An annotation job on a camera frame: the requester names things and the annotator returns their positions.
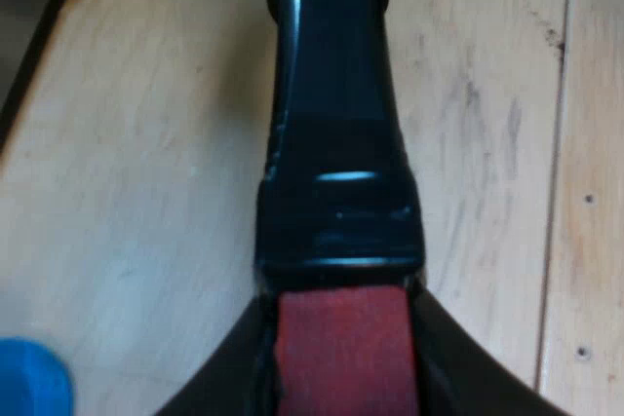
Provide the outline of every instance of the red strap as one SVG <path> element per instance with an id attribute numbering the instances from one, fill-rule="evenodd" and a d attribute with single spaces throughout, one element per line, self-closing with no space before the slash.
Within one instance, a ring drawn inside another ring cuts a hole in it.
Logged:
<path id="1" fill-rule="evenodd" d="M 285 293 L 279 308 L 279 416 L 418 415 L 403 289 Z"/>

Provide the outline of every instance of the blue object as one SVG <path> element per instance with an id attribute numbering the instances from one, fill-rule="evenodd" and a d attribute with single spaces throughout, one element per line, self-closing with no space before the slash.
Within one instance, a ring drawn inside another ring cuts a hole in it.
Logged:
<path id="1" fill-rule="evenodd" d="M 65 366 L 44 347 L 0 340 L 0 414 L 70 416 L 72 392 Z"/>

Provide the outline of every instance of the black plastic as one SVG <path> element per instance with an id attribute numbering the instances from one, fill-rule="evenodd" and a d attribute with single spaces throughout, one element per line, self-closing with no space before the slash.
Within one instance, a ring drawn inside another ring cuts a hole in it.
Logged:
<path id="1" fill-rule="evenodd" d="M 424 264 L 387 2 L 269 0 L 279 46 L 255 262 L 272 292 L 396 284 Z"/>
<path id="2" fill-rule="evenodd" d="M 426 289 L 416 284 L 411 295 L 421 416 L 566 416 L 488 355 Z M 271 317 L 255 300 L 159 415 L 273 416 Z"/>

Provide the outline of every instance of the nail hole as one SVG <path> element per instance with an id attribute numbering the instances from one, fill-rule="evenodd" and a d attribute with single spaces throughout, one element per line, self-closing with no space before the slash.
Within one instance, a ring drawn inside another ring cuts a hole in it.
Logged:
<path id="1" fill-rule="evenodd" d="M 576 350 L 576 357 L 578 360 L 589 360 L 592 358 L 592 351 L 585 346 L 579 346 Z"/>

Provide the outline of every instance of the wood grain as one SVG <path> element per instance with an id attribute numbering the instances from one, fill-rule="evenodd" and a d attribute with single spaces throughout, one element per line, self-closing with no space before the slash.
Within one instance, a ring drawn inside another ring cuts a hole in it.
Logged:
<path id="1" fill-rule="evenodd" d="M 528 383 L 565 0 L 391 0 L 430 287 Z M 79 414 L 140 414 L 254 292 L 275 27 L 264 0 L 70 0 L 0 166 L 1 335 Z"/>
<path id="2" fill-rule="evenodd" d="M 532 385 L 565 0 L 390 2 L 429 287 Z"/>
<path id="3" fill-rule="evenodd" d="M 562 148 L 541 392 L 571 414 L 624 407 L 624 3 L 569 0 Z"/>

